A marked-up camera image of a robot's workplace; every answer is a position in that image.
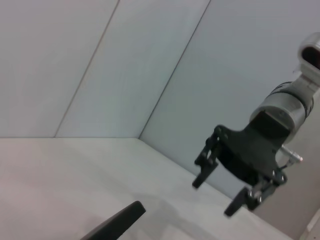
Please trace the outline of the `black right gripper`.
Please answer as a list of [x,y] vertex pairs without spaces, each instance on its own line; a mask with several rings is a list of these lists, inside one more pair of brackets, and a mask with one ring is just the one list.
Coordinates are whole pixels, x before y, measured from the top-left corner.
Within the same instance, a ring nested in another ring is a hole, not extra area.
[[217,125],[205,141],[194,164],[200,173],[192,182],[198,189],[217,168],[217,159],[242,182],[244,187],[231,201],[224,215],[232,217],[245,206],[253,212],[276,189],[287,182],[287,176],[276,162],[276,153],[290,131],[264,111],[258,113],[243,130]]

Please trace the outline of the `black glasses case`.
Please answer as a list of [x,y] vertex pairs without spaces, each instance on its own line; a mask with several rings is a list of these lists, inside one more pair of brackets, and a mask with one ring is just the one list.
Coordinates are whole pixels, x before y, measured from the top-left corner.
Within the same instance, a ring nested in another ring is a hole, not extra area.
[[140,201],[135,201],[108,218],[80,240],[117,240],[146,212]]

